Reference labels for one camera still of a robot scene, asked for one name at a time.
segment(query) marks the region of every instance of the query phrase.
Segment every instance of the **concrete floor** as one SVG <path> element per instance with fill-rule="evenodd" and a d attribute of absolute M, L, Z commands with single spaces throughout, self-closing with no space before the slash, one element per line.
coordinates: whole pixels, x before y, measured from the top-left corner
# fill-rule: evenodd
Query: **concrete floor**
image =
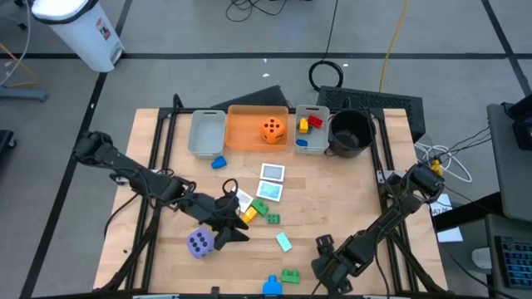
<path fill-rule="evenodd" d="M 130 0 L 101 0 L 117 24 Z M 259 5 L 276 11 L 281 2 Z M 500 25 L 515 53 L 532 52 L 527 0 L 491 0 Z M 323 52 L 333 16 L 333 1 L 290 0 L 277 17 L 254 11 L 249 20 L 233 23 L 224 16 L 229 0 L 133 0 L 121 39 L 128 53 L 266 53 L 247 59 L 125 59 L 106 77 L 91 122 L 92 130 L 109 133 L 126 150 L 135 110 L 169 106 L 179 93 L 188 107 L 207 107 L 272 85 L 281 85 L 293 105 L 313 104 L 318 94 L 308 83 L 308 68 L 316 59 L 272 59 L 267 53 Z M 339 0 L 330 52 L 383 53 L 401 12 L 401 1 Z M 0 14 L 24 18 L 13 5 Z M 238 11 L 231 16 L 240 17 Z M 32 23 L 29 53 L 71 53 L 47 27 Z M 0 42 L 20 52 L 25 34 L 0 18 Z M 392 59 L 384 91 L 424 100 L 426 131 L 435 144 L 452 145 L 487 126 L 489 103 L 524 97 L 509 59 L 470 58 L 465 53 L 505 54 L 481 0 L 412 0 L 394 52 L 451 53 L 456 59 Z M 382 59 L 333 59 L 343 67 L 344 87 L 377 91 Z M 0 172 L 0 297 L 18 297 L 48 215 L 65 173 L 98 74 L 78 59 L 28 57 L 25 63 L 42 79 L 50 94 L 46 103 L 0 100 L 0 129 L 14 130 L 18 144 Z M 0 60 L 0 72 L 7 60 Z M 532 61 L 519 61 L 532 76 Z M 336 74 L 319 67 L 316 82 L 335 85 Z M 13 81 L 27 76 L 18 71 Z M 498 189 L 490 143 L 459 154 L 473 184 L 446 177 L 447 184 L 477 199 Z M 116 186 L 97 169 L 77 167 L 57 229 L 33 296 L 88 292 L 92 288 L 103 244 L 103 227 Z M 465 203 L 450 194 L 455 203 Z M 481 223 L 462 228 L 465 242 L 446 248 L 473 269 L 472 248 L 485 242 Z M 451 290 L 486 295 L 446 257 Z"/>

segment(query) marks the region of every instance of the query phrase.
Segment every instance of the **wooden tabletop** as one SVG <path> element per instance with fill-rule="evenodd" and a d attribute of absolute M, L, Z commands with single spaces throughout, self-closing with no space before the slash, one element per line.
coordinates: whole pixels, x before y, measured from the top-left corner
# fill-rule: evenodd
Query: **wooden tabletop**
<path fill-rule="evenodd" d="M 155 133 L 156 109 L 139 109 L 127 149 L 127 155 L 148 165 Z M 414 146 L 404 110 L 385 110 L 388 137 L 396 169 L 409 169 L 416 162 Z M 288 131 L 293 132 L 294 115 L 290 115 Z M 244 231 L 246 243 L 228 243 L 221 251 L 197 260 L 188 251 L 185 239 L 198 227 L 197 221 L 182 213 L 165 209 L 161 215 L 150 292 L 209 293 L 212 286 L 222 293 L 261 293 L 268 275 L 280 277 L 284 268 L 299 270 L 301 283 L 283 284 L 285 294 L 309 294 L 318 281 L 310 262 L 318 257 L 315 238 L 330 233 L 335 244 L 365 229 L 380 214 L 371 152 L 363 151 L 353 159 L 295 154 L 289 143 L 286 151 L 276 153 L 243 152 L 225 149 L 228 161 L 224 169 L 212 170 L 210 160 L 195 159 L 187 150 L 191 115 L 179 114 L 174 136 L 170 168 L 198 184 L 197 192 L 218 198 L 222 183 L 235 178 L 240 188 L 254 196 L 259 185 L 262 163 L 286 166 L 283 195 L 279 203 L 267 201 L 270 213 L 281 215 L 280 225 L 267 224 L 257 216 Z M 158 161 L 162 160 L 163 144 Z M 382 153 L 381 137 L 377 145 Z M 132 196 L 129 187 L 118 187 L 113 210 Z M 131 251 L 140 201 L 120 212 L 109 227 L 104 243 L 95 287 L 101 287 L 113 276 Z M 406 220 L 411 249 L 434 281 L 445 288 L 446 279 L 427 206 Z M 285 232 L 293 245 L 283 252 L 275 238 Z M 408 289 L 406 271 L 398 252 L 403 289 Z M 381 242 L 379 261 L 393 293 L 387 246 Z M 135 285 L 140 285 L 145 258 L 139 261 Z M 355 294 L 385 294 L 386 288 L 375 263 L 357 278 L 350 277 Z M 317 294 L 325 294 L 320 287 Z"/>

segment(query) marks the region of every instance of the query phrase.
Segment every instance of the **white plastic container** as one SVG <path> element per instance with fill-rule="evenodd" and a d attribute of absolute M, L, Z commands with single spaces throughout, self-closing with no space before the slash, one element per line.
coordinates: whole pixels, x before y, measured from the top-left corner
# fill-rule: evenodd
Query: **white plastic container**
<path fill-rule="evenodd" d="M 295 150 L 301 154 L 323 154 L 323 152 L 329 147 L 328 132 L 329 132 L 329 115 L 331 112 L 327 107 L 317 105 L 298 105 L 296 108 L 296 133 L 293 140 Z M 310 134 L 299 133 L 297 124 L 301 118 L 306 118 L 310 115 L 314 115 L 323 120 L 322 127 L 320 129 L 313 128 Z M 295 144 L 296 140 L 306 140 L 308 146 L 299 146 Z"/>
<path fill-rule="evenodd" d="M 124 45 L 97 0 L 36 0 L 32 14 L 93 71 L 115 69 Z"/>
<path fill-rule="evenodd" d="M 225 112 L 196 110 L 192 113 L 189 152 L 197 159 L 216 159 L 224 154 Z"/>

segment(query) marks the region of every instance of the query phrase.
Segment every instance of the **green lego brick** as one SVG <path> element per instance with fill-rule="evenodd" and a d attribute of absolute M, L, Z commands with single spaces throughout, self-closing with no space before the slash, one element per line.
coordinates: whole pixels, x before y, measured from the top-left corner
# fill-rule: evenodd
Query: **green lego brick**
<path fill-rule="evenodd" d="M 293 270 L 290 271 L 288 269 L 283 269 L 283 274 L 281 274 L 281 282 L 289 282 L 289 283 L 297 283 L 299 284 L 300 281 L 299 277 L 299 271 Z"/>
<path fill-rule="evenodd" d="M 251 206 L 254 207 L 262 217 L 268 213 L 268 205 L 263 203 L 262 199 L 255 199 L 251 202 Z"/>
<path fill-rule="evenodd" d="M 268 223 L 270 223 L 270 224 L 279 224 L 279 223 L 281 223 L 281 215 L 279 215 L 279 214 L 268 214 Z"/>

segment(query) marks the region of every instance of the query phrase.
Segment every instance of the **purple dice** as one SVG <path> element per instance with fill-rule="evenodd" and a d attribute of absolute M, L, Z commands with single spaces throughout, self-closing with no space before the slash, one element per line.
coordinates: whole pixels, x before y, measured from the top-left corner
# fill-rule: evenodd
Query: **purple dice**
<path fill-rule="evenodd" d="M 186 238 L 186 247 L 195 258 L 203 258 L 213 251 L 214 237 L 205 228 L 198 228 Z"/>

